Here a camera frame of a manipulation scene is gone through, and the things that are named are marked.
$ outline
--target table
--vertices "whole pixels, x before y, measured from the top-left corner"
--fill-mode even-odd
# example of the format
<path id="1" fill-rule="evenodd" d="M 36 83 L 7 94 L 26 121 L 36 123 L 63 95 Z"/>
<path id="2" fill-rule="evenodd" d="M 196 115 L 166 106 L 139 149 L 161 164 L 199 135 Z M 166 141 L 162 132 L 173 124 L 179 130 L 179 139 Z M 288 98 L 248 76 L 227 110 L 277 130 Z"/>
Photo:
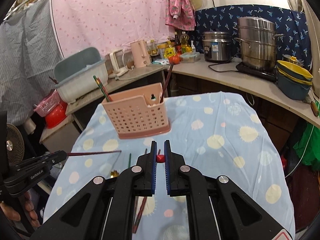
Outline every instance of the table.
<path id="1" fill-rule="evenodd" d="M 320 128 L 320 118 L 314 116 L 310 105 L 288 98 L 276 84 L 244 73 L 217 73 L 208 68 L 209 64 L 210 62 L 205 61 L 203 54 L 201 54 L 199 61 L 193 64 L 177 64 L 173 67 L 172 72 L 208 80 L 250 93 L 281 106 Z M 237 64 L 239 64 L 238 61 L 213 66 L 213 68 L 217 71 L 236 70 Z"/>
<path id="2" fill-rule="evenodd" d="M 49 152 L 53 153 L 58 150 L 63 150 L 67 153 L 71 152 L 74 143 L 80 133 L 73 125 L 73 117 L 69 115 L 57 126 L 48 129 L 44 128 L 40 141 Z"/>
<path id="3" fill-rule="evenodd" d="M 101 104 L 96 108 L 72 152 L 121 153 L 68 158 L 44 211 L 44 221 L 95 176 L 121 173 L 150 151 L 152 140 L 163 153 L 164 141 L 182 154 L 187 165 L 203 175 L 226 175 L 273 216 L 294 238 L 293 205 L 284 179 L 280 156 L 256 112 L 235 93 L 207 93 L 165 99 L 171 131 L 152 137 L 119 139 Z M 156 193 L 148 197 L 133 240 L 186 240 L 188 218 L 185 197 L 169 197 L 164 165 L 158 163 Z"/>

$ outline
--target pink small basket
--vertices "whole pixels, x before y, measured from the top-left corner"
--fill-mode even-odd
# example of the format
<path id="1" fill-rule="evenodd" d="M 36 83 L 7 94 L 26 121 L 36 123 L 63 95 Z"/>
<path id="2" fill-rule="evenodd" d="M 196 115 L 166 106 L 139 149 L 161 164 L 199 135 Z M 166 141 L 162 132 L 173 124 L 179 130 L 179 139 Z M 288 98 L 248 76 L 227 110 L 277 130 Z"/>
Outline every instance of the pink small basket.
<path id="1" fill-rule="evenodd" d="M 120 139 L 152 136 L 169 132 L 171 127 L 164 102 L 159 103 L 161 83 L 110 95 L 102 105 Z"/>
<path id="2" fill-rule="evenodd" d="M 41 117 L 45 117 L 49 114 L 58 104 L 60 103 L 60 97 L 57 90 L 55 90 L 51 95 L 47 98 L 43 99 L 36 109 L 35 112 L 39 114 Z"/>

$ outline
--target pink patterned cloth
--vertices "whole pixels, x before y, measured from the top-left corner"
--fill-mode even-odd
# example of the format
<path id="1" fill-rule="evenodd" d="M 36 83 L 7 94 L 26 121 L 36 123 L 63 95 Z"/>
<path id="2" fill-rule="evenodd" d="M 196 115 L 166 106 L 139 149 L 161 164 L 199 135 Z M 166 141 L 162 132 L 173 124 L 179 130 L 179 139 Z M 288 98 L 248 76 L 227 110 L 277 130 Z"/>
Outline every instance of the pink patterned cloth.
<path id="1" fill-rule="evenodd" d="M 174 36 L 165 25 L 166 0 L 52 0 L 52 26 L 63 57 L 87 47 L 106 55 L 139 39 Z"/>
<path id="2" fill-rule="evenodd" d="M 167 0 L 165 24 L 181 30 L 195 29 L 195 15 L 189 0 Z"/>

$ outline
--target red plastic bowl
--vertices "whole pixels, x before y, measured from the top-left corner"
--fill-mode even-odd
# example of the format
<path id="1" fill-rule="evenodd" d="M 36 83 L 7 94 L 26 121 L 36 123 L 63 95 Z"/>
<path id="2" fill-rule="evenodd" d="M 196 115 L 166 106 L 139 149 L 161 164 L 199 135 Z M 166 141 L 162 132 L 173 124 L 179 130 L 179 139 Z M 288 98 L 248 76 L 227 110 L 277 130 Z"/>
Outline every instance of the red plastic bowl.
<path id="1" fill-rule="evenodd" d="M 68 104 L 66 102 L 60 101 L 59 105 L 56 106 L 49 114 L 45 116 L 45 121 L 47 123 L 48 129 L 51 129 L 61 123 L 66 119 L 66 110 Z"/>

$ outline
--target pink electric kettle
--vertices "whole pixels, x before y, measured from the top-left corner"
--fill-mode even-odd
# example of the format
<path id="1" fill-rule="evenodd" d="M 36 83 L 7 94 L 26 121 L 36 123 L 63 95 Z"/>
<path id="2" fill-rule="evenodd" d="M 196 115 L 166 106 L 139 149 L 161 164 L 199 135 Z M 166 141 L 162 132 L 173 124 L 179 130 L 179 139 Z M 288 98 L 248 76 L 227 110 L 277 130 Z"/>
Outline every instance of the pink electric kettle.
<path id="1" fill-rule="evenodd" d="M 145 67 L 151 64 L 147 44 L 144 40 L 130 43 L 135 67 Z"/>

